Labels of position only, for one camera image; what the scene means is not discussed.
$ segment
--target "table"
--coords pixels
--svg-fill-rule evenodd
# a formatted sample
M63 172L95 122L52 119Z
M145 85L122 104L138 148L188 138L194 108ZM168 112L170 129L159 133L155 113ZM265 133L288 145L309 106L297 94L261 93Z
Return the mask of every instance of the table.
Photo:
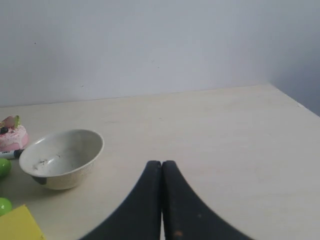
M96 227L148 160L175 160L201 199L254 239L319 238L320 118L271 85L0 109L8 115L20 115L30 141L70 128L105 140L71 190L44 189L12 161L0 195L26 204L48 240Z

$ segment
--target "bowl rim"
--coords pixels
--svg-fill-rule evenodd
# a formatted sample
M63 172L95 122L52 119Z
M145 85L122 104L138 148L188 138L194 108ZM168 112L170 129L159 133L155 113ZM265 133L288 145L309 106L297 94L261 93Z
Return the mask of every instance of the bowl rim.
M33 172L30 172L30 171L27 171L26 169L24 169L22 167L22 157L27 153L27 149L31 146L35 146L37 144L39 144L40 142L44 141L46 138L49 138L49 137L53 137L53 136L58 136L58 135L61 135L61 134L65 134L65 133L69 133L69 132L76 132L76 131L86 131L86 132L91 132L91 133L94 133L96 134L100 140L101 140L101 148L99 150L99 152L89 161L87 162L86 164L80 166L80 167L77 167L71 171L67 171L67 172L64 172L64 173L61 173L61 174L55 174L55 175L45 175L45 174L36 174L36 173L33 173ZM68 175L68 174L71 174L71 173L74 173L74 172L77 172L83 168L85 168L86 166L90 165L92 162L94 162L99 156L100 154L102 153L102 151L104 150L104 147L105 147L105 140L104 138L102 137L102 135L94 130L90 130L90 129L84 129L84 128L75 128L75 129L69 129L69 130L63 130L63 131L58 131L58 132L52 132L52 133L49 133L43 137L40 137L38 138L37 140L33 141L31 144L29 144L25 149L24 151L22 152L22 154L20 155L19 157L19 166L20 168L22 169L22 171L24 171L26 174L29 174L30 176L32 177L39 177L39 178L54 178L54 177L60 177L60 176L65 176L65 175Z

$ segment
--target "green ball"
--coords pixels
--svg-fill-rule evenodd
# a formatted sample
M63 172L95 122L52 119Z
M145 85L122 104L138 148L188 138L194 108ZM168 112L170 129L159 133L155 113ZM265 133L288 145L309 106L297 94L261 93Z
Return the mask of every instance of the green ball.
M0 197L0 216L7 214L11 210L12 210L11 202L4 197Z
M0 178L7 176L11 170L11 162L5 158L0 158Z

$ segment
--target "white bowl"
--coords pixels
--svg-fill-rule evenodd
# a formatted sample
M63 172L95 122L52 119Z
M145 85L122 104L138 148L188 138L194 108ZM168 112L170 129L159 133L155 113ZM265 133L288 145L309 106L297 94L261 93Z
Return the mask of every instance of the white bowl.
M52 133L28 146L19 164L48 189L70 189L86 178L103 148L102 136L91 130Z

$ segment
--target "yellow sponge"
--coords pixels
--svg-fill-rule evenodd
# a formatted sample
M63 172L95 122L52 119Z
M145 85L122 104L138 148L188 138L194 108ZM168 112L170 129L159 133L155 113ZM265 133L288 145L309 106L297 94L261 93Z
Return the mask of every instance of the yellow sponge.
M28 208L22 205L0 216L1 240L45 240Z

